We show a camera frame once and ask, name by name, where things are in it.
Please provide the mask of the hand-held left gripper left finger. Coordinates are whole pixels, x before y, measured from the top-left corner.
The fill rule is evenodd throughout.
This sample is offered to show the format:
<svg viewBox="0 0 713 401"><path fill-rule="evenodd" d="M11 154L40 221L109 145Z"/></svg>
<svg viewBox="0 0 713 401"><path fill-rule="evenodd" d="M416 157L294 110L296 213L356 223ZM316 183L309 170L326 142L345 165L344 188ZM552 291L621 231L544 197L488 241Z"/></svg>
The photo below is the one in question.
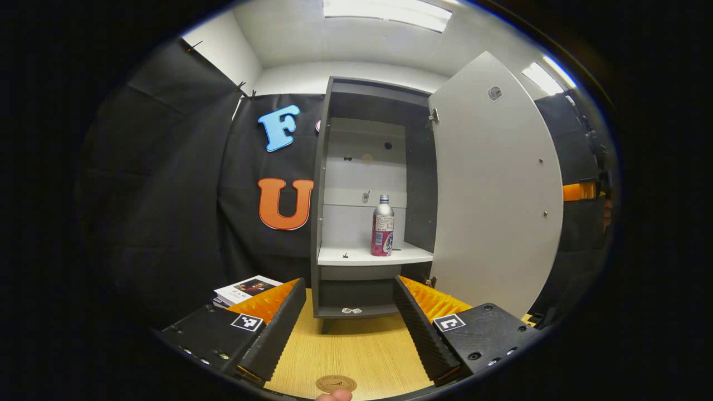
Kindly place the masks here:
<svg viewBox="0 0 713 401"><path fill-rule="evenodd" d="M204 305L158 332L166 345L217 374L272 380L306 302L303 277L229 308Z"/></svg>

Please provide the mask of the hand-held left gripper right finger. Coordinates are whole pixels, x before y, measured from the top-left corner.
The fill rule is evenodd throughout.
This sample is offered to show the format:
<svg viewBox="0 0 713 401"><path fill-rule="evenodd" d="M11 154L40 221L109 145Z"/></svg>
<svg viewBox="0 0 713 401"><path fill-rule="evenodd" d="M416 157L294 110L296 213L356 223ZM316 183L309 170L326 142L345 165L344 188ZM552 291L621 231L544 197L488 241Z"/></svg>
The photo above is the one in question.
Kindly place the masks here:
<svg viewBox="0 0 713 401"><path fill-rule="evenodd" d="M542 336L542 330L494 303L471 307L407 277L395 277L392 294L435 385L486 375Z"/></svg>

